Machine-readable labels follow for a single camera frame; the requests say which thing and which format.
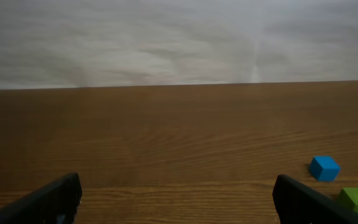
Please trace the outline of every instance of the blue cube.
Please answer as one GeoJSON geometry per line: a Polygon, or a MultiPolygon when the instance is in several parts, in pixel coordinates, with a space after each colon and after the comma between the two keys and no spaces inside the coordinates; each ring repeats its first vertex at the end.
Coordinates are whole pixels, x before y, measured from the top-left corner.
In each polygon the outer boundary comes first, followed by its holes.
{"type": "Polygon", "coordinates": [[[318,181],[333,181],[341,168],[331,156],[314,156],[309,170],[318,181]]]}

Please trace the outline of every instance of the wooden table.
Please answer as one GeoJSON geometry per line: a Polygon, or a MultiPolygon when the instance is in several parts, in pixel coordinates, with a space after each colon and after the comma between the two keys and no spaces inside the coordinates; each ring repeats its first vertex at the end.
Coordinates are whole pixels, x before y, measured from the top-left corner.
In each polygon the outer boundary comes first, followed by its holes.
{"type": "Polygon", "coordinates": [[[72,171],[77,223],[279,223],[278,174],[358,187],[358,82],[1,91],[0,207],[72,171]]]}

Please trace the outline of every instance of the cube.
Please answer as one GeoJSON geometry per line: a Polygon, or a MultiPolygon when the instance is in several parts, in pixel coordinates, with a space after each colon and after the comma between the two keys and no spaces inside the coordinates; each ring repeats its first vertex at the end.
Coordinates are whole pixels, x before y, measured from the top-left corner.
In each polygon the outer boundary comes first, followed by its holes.
{"type": "Polygon", "coordinates": [[[339,193],[337,203],[358,213],[358,187],[344,187],[339,193]]]}
{"type": "Polygon", "coordinates": [[[318,181],[333,181],[341,168],[330,156],[314,156],[309,170],[318,181]]]}

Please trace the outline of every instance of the wrinkled paper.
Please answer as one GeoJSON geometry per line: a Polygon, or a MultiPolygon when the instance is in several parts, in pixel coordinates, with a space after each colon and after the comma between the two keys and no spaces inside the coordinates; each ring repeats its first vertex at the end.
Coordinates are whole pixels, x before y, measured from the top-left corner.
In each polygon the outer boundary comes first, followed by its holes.
{"type": "Polygon", "coordinates": [[[0,89],[334,80],[356,0],[0,0],[0,89]]]}

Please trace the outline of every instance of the green cube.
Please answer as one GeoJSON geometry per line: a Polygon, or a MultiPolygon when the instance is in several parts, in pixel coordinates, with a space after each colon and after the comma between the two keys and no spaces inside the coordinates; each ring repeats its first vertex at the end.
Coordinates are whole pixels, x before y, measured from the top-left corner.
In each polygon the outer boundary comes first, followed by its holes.
{"type": "Polygon", "coordinates": [[[358,187],[344,187],[337,203],[358,213],[358,187]]]}

